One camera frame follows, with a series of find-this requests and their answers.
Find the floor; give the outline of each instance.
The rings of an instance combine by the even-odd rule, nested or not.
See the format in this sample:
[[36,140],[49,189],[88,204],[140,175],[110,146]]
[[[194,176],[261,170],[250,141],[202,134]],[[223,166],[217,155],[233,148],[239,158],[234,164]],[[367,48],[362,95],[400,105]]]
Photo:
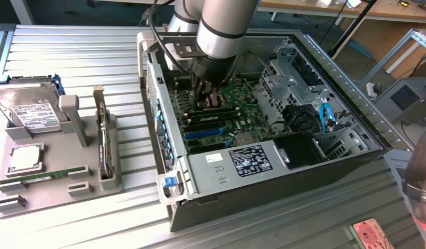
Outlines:
[[[92,8],[85,4],[85,0],[69,0],[70,13],[64,13],[61,1],[49,0],[29,0],[28,5],[38,25],[98,25],[98,26],[136,26],[140,24],[140,18],[149,7],[146,4],[125,4],[114,2],[94,1],[96,7]],[[165,7],[156,18],[157,26],[169,23],[173,14],[173,6]],[[333,21],[333,17],[318,16],[298,16],[291,14],[278,14],[277,22],[270,21],[267,12],[255,12],[250,27],[265,29],[299,29],[303,33],[321,41],[322,36]],[[17,23],[17,17],[12,11],[12,6],[8,0],[0,0],[0,23]],[[343,31],[337,26],[333,26],[323,42],[322,47],[330,49],[338,41]],[[339,53],[335,62],[351,77],[358,81],[367,74],[375,65],[375,61],[354,49],[346,46]],[[371,82],[381,83],[385,89],[394,79],[385,71],[379,72],[371,79]],[[416,141],[426,127],[412,125],[406,128],[407,135],[411,141]]]

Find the wooden desk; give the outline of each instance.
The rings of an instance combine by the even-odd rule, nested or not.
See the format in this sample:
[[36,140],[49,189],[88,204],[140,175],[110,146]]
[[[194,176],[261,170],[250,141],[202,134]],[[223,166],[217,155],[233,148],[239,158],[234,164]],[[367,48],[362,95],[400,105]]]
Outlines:
[[[322,1],[319,0],[262,0],[258,10],[261,11],[270,11],[270,12],[282,12],[282,13],[295,13],[295,14],[303,14],[303,15],[317,15],[317,16],[337,16],[343,4],[330,4],[326,5]],[[362,12],[363,8],[366,7],[366,3],[362,2],[355,8],[349,8],[347,6],[343,8],[339,17],[342,18],[357,18],[359,13]],[[339,47],[338,51],[335,52],[333,58],[335,58],[343,49],[346,43],[349,42],[351,36],[354,35],[354,38],[361,38],[363,40],[367,40],[371,46],[374,47],[373,50],[374,52],[377,51],[377,48],[383,49],[383,48],[391,48],[395,44],[395,42],[399,40],[400,37],[392,38],[392,42],[388,45],[378,45],[378,43],[383,43],[381,40],[381,37],[378,39],[370,39],[370,35],[367,32],[363,32],[362,35],[355,35],[357,30],[362,24],[362,22],[366,20],[385,20],[385,21],[398,21],[398,22],[411,22],[411,23],[418,23],[418,24],[408,24],[398,25],[400,30],[395,32],[394,30],[391,31],[392,33],[404,34],[410,28],[420,28],[426,29],[426,10],[420,9],[416,6],[416,3],[410,2],[410,5],[407,7],[403,7],[395,0],[378,0],[377,3],[373,5],[367,15],[365,18],[361,20],[358,25],[354,27],[354,30],[347,37],[345,43]],[[350,23],[345,23],[343,29],[347,29],[350,26]],[[370,29],[370,32],[375,32],[379,30],[379,36],[383,36],[383,34],[387,34],[390,30],[387,28],[392,28],[395,25],[394,24],[386,24],[383,23],[379,24],[381,29],[377,29],[375,26],[365,27],[365,29]],[[377,60],[378,57],[382,58],[383,54],[387,53],[387,50],[379,51],[378,56],[374,57]]]
[[[326,5],[319,0],[262,0],[258,10],[295,13],[317,16],[337,16],[343,4]],[[362,2],[355,8],[343,8],[341,17],[355,18],[363,10],[366,3]],[[410,2],[407,7],[398,4],[396,0],[378,0],[366,15],[367,19],[403,21],[403,22],[424,22],[426,10]]]

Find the blue plastic part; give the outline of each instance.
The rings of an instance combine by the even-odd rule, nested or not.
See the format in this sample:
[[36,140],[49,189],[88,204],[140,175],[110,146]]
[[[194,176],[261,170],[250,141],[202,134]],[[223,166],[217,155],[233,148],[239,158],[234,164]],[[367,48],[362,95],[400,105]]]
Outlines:
[[233,142],[233,138],[227,141],[225,141],[225,148],[229,148],[230,143]]
[[333,120],[335,122],[335,118],[333,117],[331,106],[329,103],[322,103],[321,107],[318,108],[318,117],[322,123],[322,133],[325,133],[325,117],[323,117],[323,110],[326,110],[326,120]]
[[10,80],[10,77],[8,75],[0,74],[0,84],[6,84]]
[[178,185],[178,178],[176,176],[164,178],[162,187],[169,188],[174,187],[176,185]]
[[60,95],[65,95],[64,87],[61,84],[61,77],[57,74],[54,74],[52,77],[52,80],[54,81],[54,85],[56,85],[56,88],[58,89]]
[[355,40],[351,40],[349,46],[361,54],[363,54],[370,59],[373,58],[373,53],[367,50],[367,48]]
[[156,120],[158,120],[158,119],[160,119],[160,117],[161,117],[161,110],[157,110],[157,112],[156,112],[156,116],[154,116],[154,119],[156,119]]
[[225,128],[226,128],[226,126],[218,128],[218,129],[210,129],[206,131],[197,131],[197,132],[185,133],[185,139],[198,139],[199,137],[221,135],[225,131]]

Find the table leg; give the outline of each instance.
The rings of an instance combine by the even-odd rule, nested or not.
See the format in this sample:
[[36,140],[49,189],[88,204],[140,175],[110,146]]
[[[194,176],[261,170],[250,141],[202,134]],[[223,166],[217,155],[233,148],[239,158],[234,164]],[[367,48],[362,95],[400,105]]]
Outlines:
[[349,34],[349,36],[346,37],[345,41],[342,42],[342,45],[339,46],[338,50],[335,51],[331,59],[335,59],[335,57],[338,56],[342,48],[345,47],[346,43],[350,41],[353,34],[354,34],[355,31],[358,30],[358,27],[361,26],[363,20],[365,20],[365,17],[363,17],[362,20],[359,21],[358,25],[354,27],[354,29],[353,29],[351,33]]
[[271,22],[275,22],[275,16],[277,16],[277,12],[273,12],[273,14],[271,14]]
[[10,0],[10,3],[20,23],[25,25],[33,25],[34,21],[25,0]]
[[64,13],[70,13],[72,12],[72,8],[69,7],[69,0],[61,0],[62,2],[62,11]]
[[334,22],[334,25],[339,27],[342,22],[343,22],[343,17],[338,17]]

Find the aluminum extrusion table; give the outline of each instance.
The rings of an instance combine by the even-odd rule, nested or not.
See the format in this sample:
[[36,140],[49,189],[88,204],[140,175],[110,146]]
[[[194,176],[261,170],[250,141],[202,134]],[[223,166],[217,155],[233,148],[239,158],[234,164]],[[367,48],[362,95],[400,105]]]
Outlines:
[[[81,115],[94,113],[92,86],[105,86],[105,102],[118,117],[125,183],[117,195],[0,219],[0,248],[358,248],[347,226],[369,217],[381,223],[395,248],[422,248],[383,160],[333,185],[169,232],[138,88],[141,30],[18,25],[14,31],[0,32],[0,73],[56,72],[65,92],[80,97]],[[4,125],[0,115],[0,129]]]

